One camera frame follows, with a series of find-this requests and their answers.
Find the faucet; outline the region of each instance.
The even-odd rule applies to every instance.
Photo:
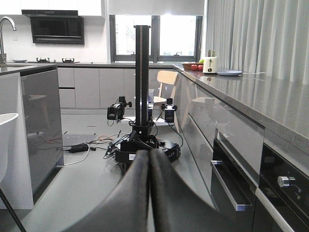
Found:
[[[16,30],[15,23],[10,17],[5,16],[0,20],[0,46],[1,46],[0,67],[1,68],[7,67],[6,66],[6,56],[4,55],[4,49],[3,49],[3,37],[2,37],[2,26],[5,20],[8,20],[11,23],[13,30]]]

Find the window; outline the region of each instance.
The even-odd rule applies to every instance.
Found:
[[[200,55],[201,16],[110,15],[111,61],[135,61],[134,25],[149,25],[149,60],[191,61]]]

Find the white chair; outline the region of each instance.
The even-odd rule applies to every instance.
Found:
[[[173,85],[170,98],[173,98],[173,101],[174,101],[174,97],[176,93],[177,74],[178,74],[177,72],[172,72],[172,71],[159,71],[158,72],[157,80],[158,82],[160,82],[160,89],[159,89],[159,96],[154,96],[154,106],[159,106],[160,114],[162,114],[161,105],[165,104],[166,102],[166,98],[162,98],[162,89],[164,87],[164,84]],[[175,126],[177,129],[177,132],[179,132],[176,114],[175,114]]]
[[[8,143],[13,129],[14,121],[18,117],[17,113],[0,115],[0,183],[5,177],[8,166]],[[11,207],[9,201],[5,197],[4,193],[0,189],[0,197],[8,209],[9,213],[13,217],[14,221],[18,225],[20,231],[25,232],[25,228],[18,219],[16,213]]]

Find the stove burner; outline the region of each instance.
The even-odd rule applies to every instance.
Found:
[[[40,62],[40,63],[49,63],[50,60],[49,60],[49,58],[37,58],[37,62]]]
[[[74,58],[62,58],[63,63],[74,63]]]

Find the backsplash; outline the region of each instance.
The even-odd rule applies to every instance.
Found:
[[[107,32],[102,17],[84,18],[85,45],[74,44],[37,44],[32,42],[30,19],[26,16],[11,16],[17,31],[3,24],[4,52],[7,60],[50,58],[62,62],[62,58],[75,58],[80,62],[106,62]]]

